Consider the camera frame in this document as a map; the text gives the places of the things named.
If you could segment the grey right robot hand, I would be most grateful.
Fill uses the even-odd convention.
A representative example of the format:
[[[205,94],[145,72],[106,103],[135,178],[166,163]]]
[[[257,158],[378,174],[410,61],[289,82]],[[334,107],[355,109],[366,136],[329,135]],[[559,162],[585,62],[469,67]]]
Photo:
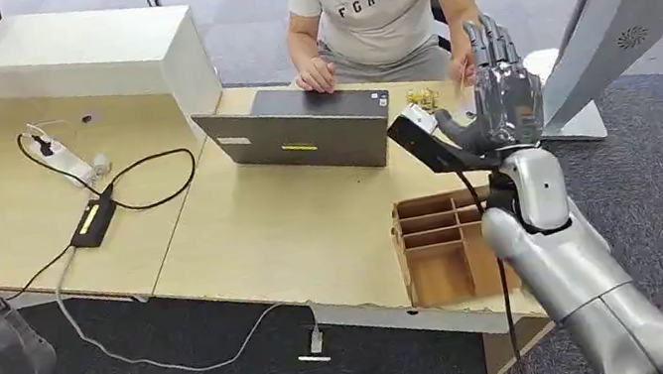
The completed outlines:
[[[478,156],[537,146],[544,126],[542,79],[524,66],[504,27],[486,14],[478,20],[477,24],[463,24],[475,64],[475,117],[464,126],[447,109],[437,109],[434,118],[440,131],[467,153]]]

